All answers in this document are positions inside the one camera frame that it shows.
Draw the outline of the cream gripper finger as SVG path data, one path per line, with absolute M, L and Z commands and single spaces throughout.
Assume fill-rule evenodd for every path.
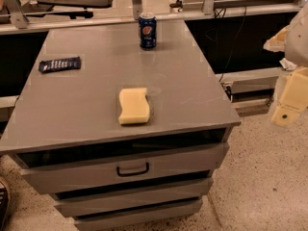
M 308 68 L 293 71 L 288 77 L 271 121 L 289 126 L 308 108 Z

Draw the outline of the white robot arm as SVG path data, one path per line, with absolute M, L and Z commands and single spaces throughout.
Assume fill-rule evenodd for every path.
M 286 85 L 278 100 L 271 121 L 278 126 L 291 125 L 308 108 L 308 4 L 290 24 L 268 39 L 264 48 L 283 52 L 282 64 L 298 66 L 286 77 Z

